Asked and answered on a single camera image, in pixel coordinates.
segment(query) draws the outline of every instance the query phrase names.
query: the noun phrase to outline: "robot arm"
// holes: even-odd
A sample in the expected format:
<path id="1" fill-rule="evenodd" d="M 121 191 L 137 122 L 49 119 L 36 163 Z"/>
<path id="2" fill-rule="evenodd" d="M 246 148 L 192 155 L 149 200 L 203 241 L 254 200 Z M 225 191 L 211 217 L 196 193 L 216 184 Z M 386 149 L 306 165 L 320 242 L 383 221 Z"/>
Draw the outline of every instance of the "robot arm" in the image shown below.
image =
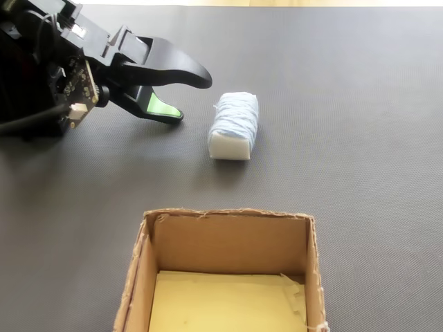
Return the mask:
<path id="1" fill-rule="evenodd" d="M 8 105 L 0 109 L 0 122 L 65 104 L 69 112 L 57 125 L 76 127 L 111 100 L 139 118 L 177 123 L 182 112 L 159 100 L 152 87 L 212 85 L 209 72 L 167 40 L 138 37 L 125 26 L 110 38 L 80 14 L 81 7 L 69 0 L 0 0 L 0 102 Z M 17 98 L 25 93 L 32 106 Z"/>

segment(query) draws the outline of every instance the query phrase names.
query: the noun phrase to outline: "white foam block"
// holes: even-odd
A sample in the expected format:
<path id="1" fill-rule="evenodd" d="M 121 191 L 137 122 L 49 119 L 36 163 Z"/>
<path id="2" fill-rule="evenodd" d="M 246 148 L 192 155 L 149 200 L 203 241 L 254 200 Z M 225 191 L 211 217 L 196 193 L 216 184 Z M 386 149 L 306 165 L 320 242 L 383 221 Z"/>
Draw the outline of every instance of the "white foam block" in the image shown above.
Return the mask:
<path id="1" fill-rule="evenodd" d="M 245 138 L 220 135 L 215 132 L 209 141 L 209 153 L 212 159 L 249 160 L 251 152 L 249 141 Z"/>

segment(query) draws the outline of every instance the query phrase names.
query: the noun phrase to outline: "yellow sponge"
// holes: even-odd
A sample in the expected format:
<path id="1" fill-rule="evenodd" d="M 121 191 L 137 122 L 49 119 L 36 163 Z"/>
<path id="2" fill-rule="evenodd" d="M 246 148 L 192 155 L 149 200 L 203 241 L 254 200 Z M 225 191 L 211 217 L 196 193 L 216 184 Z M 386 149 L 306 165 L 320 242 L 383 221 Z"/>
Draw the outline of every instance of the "yellow sponge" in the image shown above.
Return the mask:
<path id="1" fill-rule="evenodd" d="M 305 288 L 279 275 L 161 271 L 150 332 L 307 332 Z"/>

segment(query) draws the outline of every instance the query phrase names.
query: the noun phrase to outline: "cardboard flap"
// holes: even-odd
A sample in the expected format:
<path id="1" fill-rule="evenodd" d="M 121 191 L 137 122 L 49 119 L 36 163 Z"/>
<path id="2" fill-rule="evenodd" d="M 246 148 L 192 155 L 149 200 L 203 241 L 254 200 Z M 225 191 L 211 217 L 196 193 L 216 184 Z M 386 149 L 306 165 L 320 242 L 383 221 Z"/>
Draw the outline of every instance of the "cardboard flap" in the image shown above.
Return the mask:
<path id="1" fill-rule="evenodd" d="M 305 218 L 161 214 L 152 242 L 161 270 L 232 274 L 304 274 Z"/>

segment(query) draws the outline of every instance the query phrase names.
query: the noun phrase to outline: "black cable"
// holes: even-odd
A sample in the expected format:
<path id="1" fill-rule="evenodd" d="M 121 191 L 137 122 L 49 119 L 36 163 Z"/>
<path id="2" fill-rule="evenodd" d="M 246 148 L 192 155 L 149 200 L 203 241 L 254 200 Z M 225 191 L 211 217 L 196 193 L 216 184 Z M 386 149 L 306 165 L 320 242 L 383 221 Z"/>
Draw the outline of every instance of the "black cable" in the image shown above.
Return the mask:
<path id="1" fill-rule="evenodd" d="M 57 27 L 57 14 L 47 14 L 43 16 L 42 20 L 40 21 L 39 27 L 37 29 L 37 38 L 35 39 L 35 59 L 38 62 L 42 60 L 42 45 L 41 45 L 41 39 L 42 39 L 42 33 L 43 33 L 43 27 L 45 22 L 48 22 L 51 25 L 51 30 L 53 32 L 53 51 L 55 50 L 57 44 L 58 44 L 58 27 Z"/>
<path id="2" fill-rule="evenodd" d="M 29 127 L 38 125 L 39 123 L 56 119 L 60 116 L 68 115 L 70 107 L 67 104 L 57 105 L 51 109 L 47 109 L 31 116 L 26 116 L 18 120 L 13 120 L 7 123 L 0 123 L 0 136 L 12 133 L 14 131 L 20 131 Z"/>

